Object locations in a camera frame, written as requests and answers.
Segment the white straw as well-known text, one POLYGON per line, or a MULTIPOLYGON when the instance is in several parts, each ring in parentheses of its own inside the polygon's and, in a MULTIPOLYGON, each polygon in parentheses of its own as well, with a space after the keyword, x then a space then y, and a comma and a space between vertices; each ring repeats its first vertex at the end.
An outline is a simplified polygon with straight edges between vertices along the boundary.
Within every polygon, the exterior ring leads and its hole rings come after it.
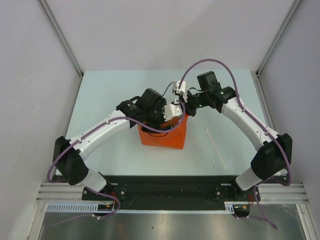
POLYGON ((213 147, 214 147, 214 149, 215 149, 215 151, 216 151, 216 153, 218 155, 218 158, 219 158, 219 160, 220 160, 220 162, 221 162, 221 164, 223 166, 223 169, 226 171, 227 170, 227 165, 226 165, 224 159, 222 158, 222 156, 221 156, 221 154, 220 154, 220 152, 218 150, 218 147, 215 144, 215 141, 213 140, 212 135, 210 134, 210 131, 206 128, 205 132, 208 135, 208 137, 209 137, 209 139, 210 139, 210 141, 211 141, 211 143, 212 143, 212 145, 213 145, 213 147))

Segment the orange paper bag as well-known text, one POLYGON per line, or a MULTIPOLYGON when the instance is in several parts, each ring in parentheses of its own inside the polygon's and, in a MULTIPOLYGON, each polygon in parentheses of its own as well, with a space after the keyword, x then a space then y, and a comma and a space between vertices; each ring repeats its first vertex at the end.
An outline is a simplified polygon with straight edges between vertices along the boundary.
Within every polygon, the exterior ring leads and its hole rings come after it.
POLYGON ((185 113, 183 120, 165 122, 163 117, 164 106, 173 103, 167 102, 164 96, 152 88, 144 91, 135 105, 142 111, 139 121, 145 126, 138 126, 141 143, 145 146, 183 149, 187 133, 188 116, 185 113))

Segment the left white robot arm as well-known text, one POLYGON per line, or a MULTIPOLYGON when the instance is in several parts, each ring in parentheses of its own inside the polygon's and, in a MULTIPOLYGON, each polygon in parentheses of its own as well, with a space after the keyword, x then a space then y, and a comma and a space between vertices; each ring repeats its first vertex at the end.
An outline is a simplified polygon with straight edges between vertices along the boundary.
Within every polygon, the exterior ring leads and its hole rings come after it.
POLYGON ((115 110, 97 125, 71 138, 60 136, 55 140, 52 166, 69 185, 80 184, 93 190, 100 200, 110 196, 109 182, 103 175, 90 169, 85 160, 115 135, 136 125, 162 133, 165 123, 166 99, 148 88, 141 96, 122 101, 115 110))

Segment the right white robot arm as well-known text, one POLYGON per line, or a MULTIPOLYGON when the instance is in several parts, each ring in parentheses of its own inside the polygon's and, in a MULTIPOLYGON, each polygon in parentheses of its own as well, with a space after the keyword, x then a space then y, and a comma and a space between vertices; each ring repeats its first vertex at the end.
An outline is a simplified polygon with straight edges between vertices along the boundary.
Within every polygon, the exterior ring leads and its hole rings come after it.
POLYGON ((272 178, 292 162, 293 140, 287 133, 279 134, 259 120, 230 86, 222 87, 213 71, 197 76, 200 91, 182 95, 186 113, 195 116, 197 109, 211 107, 230 119, 250 140, 256 154, 250 166, 235 179, 231 196, 242 201, 253 186, 272 178))

